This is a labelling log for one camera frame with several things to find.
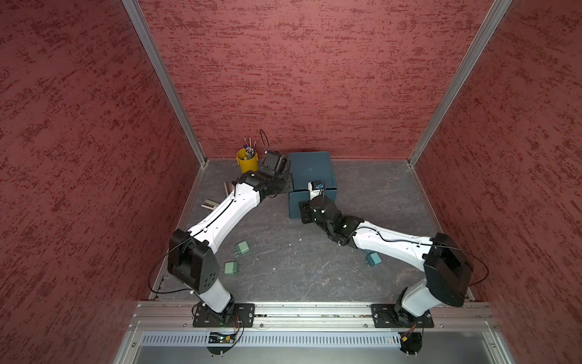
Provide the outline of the teal drawer cabinet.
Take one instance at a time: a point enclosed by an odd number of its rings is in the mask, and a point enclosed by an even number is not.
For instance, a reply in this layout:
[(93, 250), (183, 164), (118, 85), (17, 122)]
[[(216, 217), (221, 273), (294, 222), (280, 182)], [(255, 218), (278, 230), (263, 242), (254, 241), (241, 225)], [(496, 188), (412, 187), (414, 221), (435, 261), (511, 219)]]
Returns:
[(336, 177), (329, 152), (290, 153), (288, 159), (293, 178), (293, 190), (289, 192), (291, 219), (299, 219), (299, 204), (308, 202), (322, 189), (327, 197), (336, 200)]

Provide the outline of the teal plug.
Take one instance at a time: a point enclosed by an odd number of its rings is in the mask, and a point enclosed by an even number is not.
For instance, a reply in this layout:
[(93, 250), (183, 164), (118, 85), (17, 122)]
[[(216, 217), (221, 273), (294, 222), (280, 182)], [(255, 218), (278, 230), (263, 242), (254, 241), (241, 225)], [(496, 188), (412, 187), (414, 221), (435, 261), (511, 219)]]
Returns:
[(381, 259), (380, 255), (376, 252), (368, 253), (365, 256), (365, 258), (366, 258), (366, 262), (371, 267), (374, 267), (376, 265), (380, 265), (382, 263), (382, 259)]

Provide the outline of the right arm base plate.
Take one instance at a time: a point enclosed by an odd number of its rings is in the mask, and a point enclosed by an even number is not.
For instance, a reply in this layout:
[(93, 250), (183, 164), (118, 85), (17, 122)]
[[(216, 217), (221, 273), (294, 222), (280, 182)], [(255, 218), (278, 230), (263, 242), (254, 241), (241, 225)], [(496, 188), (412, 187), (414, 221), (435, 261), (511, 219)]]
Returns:
[(371, 318), (376, 329), (433, 329), (432, 315), (426, 311), (422, 316), (414, 316), (395, 304), (371, 304)]

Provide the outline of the green plug upper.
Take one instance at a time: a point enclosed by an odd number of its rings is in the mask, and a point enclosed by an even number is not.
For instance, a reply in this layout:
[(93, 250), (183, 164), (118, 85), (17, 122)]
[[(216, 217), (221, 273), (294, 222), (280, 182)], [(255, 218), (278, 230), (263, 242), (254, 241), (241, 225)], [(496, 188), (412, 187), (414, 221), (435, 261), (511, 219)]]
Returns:
[(235, 253), (239, 256), (244, 256), (250, 252), (249, 245), (247, 241), (242, 241), (238, 243), (235, 247)]

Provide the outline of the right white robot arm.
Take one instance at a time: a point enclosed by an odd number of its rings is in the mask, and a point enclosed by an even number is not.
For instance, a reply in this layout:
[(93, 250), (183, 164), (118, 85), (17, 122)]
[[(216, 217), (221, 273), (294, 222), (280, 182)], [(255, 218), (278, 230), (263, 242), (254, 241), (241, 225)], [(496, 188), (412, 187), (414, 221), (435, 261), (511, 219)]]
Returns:
[(302, 223), (316, 224), (330, 241), (398, 259), (424, 273), (423, 279), (401, 292), (394, 305), (393, 317), (401, 326), (412, 326), (435, 306), (464, 305), (474, 267), (448, 235), (418, 237), (382, 228), (342, 214), (324, 194), (300, 203), (299, 208)]

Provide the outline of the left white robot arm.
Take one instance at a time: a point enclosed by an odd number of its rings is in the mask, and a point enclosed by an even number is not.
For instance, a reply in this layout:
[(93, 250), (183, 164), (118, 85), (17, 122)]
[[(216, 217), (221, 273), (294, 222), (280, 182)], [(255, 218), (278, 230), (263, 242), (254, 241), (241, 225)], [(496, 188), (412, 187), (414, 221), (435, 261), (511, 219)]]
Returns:
[(233, 295), (219, 279), (215, 253), (243, 217), (265, 198), (293, 189), (291, 173), (270, 176), (248, 171), (233, 182), (228, 197), (187, 231), (177, 229), (168, 247), (168, 272), (188, 286), (212, 311), (229, 315)]

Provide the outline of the yellow pen bucket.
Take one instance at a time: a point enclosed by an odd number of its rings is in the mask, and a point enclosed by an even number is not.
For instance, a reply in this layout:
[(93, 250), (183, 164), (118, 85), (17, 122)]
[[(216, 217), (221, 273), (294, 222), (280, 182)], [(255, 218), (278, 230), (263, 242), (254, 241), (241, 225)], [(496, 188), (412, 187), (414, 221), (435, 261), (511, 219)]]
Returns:
[(236, 161), (242, 174), (259, 170), (259, 157), (254, 150), (243, 148), (236, 154)]

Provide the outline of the aluminium front rail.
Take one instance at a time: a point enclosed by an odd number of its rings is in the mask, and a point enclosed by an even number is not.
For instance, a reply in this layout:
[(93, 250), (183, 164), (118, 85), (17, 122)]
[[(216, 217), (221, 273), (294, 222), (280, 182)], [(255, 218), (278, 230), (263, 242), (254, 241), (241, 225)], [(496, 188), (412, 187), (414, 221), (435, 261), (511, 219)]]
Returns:
[(257, 302), (239, 308), (220, 325), (217, 318), (194, 302), (142, 301), (130, 329), (248, 329), (256, 332), (498, 332), (500, 326), (488, 303), (468, 302), (460, 308), (437, 306), (416, 323), (399, 327), (387, 304), (365, 302)]

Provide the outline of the green plug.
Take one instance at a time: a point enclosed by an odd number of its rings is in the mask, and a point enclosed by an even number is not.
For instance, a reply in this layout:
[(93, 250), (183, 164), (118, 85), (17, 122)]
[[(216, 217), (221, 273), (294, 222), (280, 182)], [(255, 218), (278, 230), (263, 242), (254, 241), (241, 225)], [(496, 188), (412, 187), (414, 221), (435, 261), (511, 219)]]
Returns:
[(238, 243), (235, 247), (235, 253), (239, 256), (244, 256), (250, 252), (249, 245), (247, 241), (242, 241)]
[(237, 275), (239, 273), (239, 262), (230, 261), (224, 264), (224, 274)]

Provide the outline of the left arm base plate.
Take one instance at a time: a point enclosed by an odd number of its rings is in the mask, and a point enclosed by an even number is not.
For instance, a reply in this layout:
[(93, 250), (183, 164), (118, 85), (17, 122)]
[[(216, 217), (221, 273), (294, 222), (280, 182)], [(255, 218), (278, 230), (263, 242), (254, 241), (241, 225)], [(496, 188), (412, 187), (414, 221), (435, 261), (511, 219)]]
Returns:
[(224, 312), (215, 312), (205, 303), (192, 309), (194, 328), (251, 328), (255, 318), (256, 305), (253, 303), (233, 303)]

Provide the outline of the pens in bucket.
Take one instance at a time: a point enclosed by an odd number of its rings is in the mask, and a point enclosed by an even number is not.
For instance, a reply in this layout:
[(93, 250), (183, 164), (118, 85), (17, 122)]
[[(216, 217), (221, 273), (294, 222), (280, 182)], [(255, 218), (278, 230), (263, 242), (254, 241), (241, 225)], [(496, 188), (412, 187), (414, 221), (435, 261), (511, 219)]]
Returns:
[(256, 156), (256, 143), (251, 137), (244, 139), (245, 160), (251, 160)]

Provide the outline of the green plug lower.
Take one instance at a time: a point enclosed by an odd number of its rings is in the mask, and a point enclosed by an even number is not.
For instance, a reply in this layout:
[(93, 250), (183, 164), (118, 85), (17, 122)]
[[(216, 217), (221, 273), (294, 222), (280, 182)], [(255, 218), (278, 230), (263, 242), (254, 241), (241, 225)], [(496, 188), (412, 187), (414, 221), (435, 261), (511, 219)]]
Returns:
[(224, 274), (237, 275), (239, 273), (239, 262), (230, 261), (224, 264)]

